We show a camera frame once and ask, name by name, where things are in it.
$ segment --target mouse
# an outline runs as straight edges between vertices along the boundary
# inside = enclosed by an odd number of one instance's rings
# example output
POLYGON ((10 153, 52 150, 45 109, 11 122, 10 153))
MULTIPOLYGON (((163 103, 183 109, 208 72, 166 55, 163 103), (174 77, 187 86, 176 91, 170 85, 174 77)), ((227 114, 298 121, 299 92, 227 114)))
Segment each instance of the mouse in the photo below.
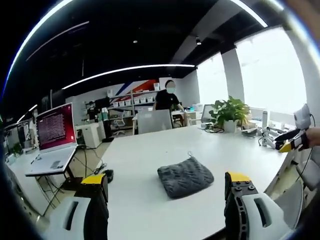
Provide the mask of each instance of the mouse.
POLYGON ((112 169, 110 170, 104 170, 102 172, 102 174, 105 174, 106 177, 107 177, 107 181, 108 181, 108 184, 112 182, 112 180, 114 179, 114 171, 112 169))

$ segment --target red laptop screen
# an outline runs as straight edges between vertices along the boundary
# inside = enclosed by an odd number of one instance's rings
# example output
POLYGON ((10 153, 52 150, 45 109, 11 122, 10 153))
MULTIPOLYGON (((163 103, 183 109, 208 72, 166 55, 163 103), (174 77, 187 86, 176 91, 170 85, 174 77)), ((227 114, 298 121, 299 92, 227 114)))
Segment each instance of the red laptop screen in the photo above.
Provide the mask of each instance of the red laptop screen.
POLYGON ((71 103, 40 114, 36 123, 40 150, 76 142, 71 103))

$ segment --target potted plant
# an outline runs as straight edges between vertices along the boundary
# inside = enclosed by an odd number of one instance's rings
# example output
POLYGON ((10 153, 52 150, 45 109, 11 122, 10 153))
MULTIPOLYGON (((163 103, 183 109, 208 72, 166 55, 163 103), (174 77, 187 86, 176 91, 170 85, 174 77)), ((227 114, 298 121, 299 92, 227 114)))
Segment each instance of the potted plant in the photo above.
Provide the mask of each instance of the potted plant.
POLYGON ((212 107, 215 108, 209 111, 212 122, 223 128, 226 133, 234 133, 238 122, 241 125, 247 122, 248 105, 240 99, 229 96, 228 101, 217 100, 212 107))
POLYGON ((12 152, 16 157, 23 154, 24 151, 23 151, 19 142, 17 142, 15 145, 13 145, 12 152))

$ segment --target white table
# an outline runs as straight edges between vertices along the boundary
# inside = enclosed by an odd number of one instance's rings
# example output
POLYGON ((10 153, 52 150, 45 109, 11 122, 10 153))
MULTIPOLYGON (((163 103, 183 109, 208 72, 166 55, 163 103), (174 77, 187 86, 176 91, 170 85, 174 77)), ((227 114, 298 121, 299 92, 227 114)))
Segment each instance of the white table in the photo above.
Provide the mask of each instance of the white table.
POLYGON ((108 185, 110 239, 202 240, 225 227, 225 172, 247 175, 259 192, 272 188, 287 154, 240 133, 208 133, 189 126, 115 138, 102 160, 114 170, 108 185), (213 184, 170 199, 157 169, 191 151, 213 174, 213 184))
MULTIPOLYGON (((39 150, 35 150, 30 154, 23 154, 15 162, 7 164, 7 166, 14 174, 14 181, 19 185, 26 200, 40 215, 44 215, 54 194, 51 194, 51 192, 44 193, 35 177, 27 177, 25 175, 26 170, 30 168, 31 162, 38 154, 39 150)), ((56 186, 59 186, 65 178, 63 175, 55 175, 51 176, 50 180, 54 181, 56 186)))

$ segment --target ceiling light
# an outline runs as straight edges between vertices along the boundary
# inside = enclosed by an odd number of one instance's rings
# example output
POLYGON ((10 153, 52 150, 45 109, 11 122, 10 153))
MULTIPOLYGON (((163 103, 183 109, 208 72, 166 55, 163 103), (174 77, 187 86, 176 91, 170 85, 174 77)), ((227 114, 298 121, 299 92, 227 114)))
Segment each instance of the ceiling light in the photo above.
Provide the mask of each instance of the ceiling light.
POLYGON ((30 108, 30 109, 28 110, 28 112, 32 111, 32 110, 35 109, 37 106, 38 106, 38 104, 34 105, 32 108, 30 108))
POLYGON ((68 28, 67 30, 64 30, 63 32, 60 32, 59 34, 57 34, 57 35, 55 35, 54 37, 50 38, 48 41, 46 41, 44 44, 42 44, 40 47, 38 47, 25 61, 28 61, 36 52, 38 52, 42 47, 44 47, 45 45, 47 45, 48 43, 50 43, 53 39, 61 36, 62 34, 65 34, 65 33, 69 32, 69 31, 72 30, 72 29, 78 28, 78 27, 80 27, 80 26, 82 26, 82 25, 86 25, 86 24, 88 24, 88 23, 89 23, 89 21, 80 23, 80 24, 78 24, 78 25, 76 25, 76 26, 73 26, 73 27, 70 27, 70 28, 68 28))
POLYGON ((261 24, 262 27, 266 28, 268 27, 268 25, 266 24, 265 21, 262 20, 262 18, 260 16, 258 16, 258 14, 256 14, 250 7, 248 7, 247 5, 245 5, 242 1, 240 0, 230 0, 231 2, 237 4, 240 8, 242 8, 243 10, 245 10, 248 14, 250 14, 255 20, 258 21, 258 23, 261 24))
POLYGON ((67 5, 68 3, 72 2, 73 0, 63 0, 62 2, 60 2, 59 4, 57 4, 54 8, 52 8, 46 15, 44 15, 43 18, 41 18, 41 20, 34 26, 34 28, 31 30, 31 32, 28 34, 28 36, 25 38, 25 40, 23 41, 22 45, 20 46, 18 52, 16 53, 13 62, 10 66, 9 72, 6 76, 5 82, 4 82, 4 86, 3 86, 3 90, 2 90, 2 98, 4 97, 4 93, 5 93, 5 89, 7 86, 7 82, 10 76, 10 73, 19 57, 19 55, 21 54, 22 50, 24 49, 24 47, 26 46, 27 42, 29 42, 29 40, 31 39, 31 37, 35 34, 35 32, 41 27, 42 24, 45 23, 45 21, 47 21, 53 14, 55 14, 58 10, 60 10, 61 8, 63 8, 65 5, 67 5))
POLYGON ((194 68, 195 65, 189 65, 189 64, 154 64, 154 65, 143 65, 143 66, 131 66, 131 67, 125 67, 125 68, 121 68, 121 69, 116 69, 116 70, 112 70, 112 71, 106 71, 94 76, 90 76, 87 77, 85 79, 82 79, 80 81, 76 81, 75 83, 72 83, 68 86, 63 87, 62 89, 67 89, 70 88, 76 84, 82 83, 84 81, 90 80, 90 79, 94 79, 103 75, 107 75, 107 74, 113 74, 113 73, 117 73, 117 72, 122 72, 122 71, 127 71, 127 70, 133 70, 133 69, 144 69, 144 68, 158 68, 158 67, 184 67, 184 68, 194 68))
POLYGON ((17 124, 20 123, 20 121, 21 121, 25 116, 26 116, 26 115, 24 114, 22 117, 20 117, 19 120, 16 121, 16 123, 17 123, 17 124))
POLYGON ((278 11, 285 10, 284 6, 279 2, 279 0, 268 0, 278 11))
POLYGON ((201 45, 201 40, 198 36, 195 38, 195 42, 197 45, 201 45))

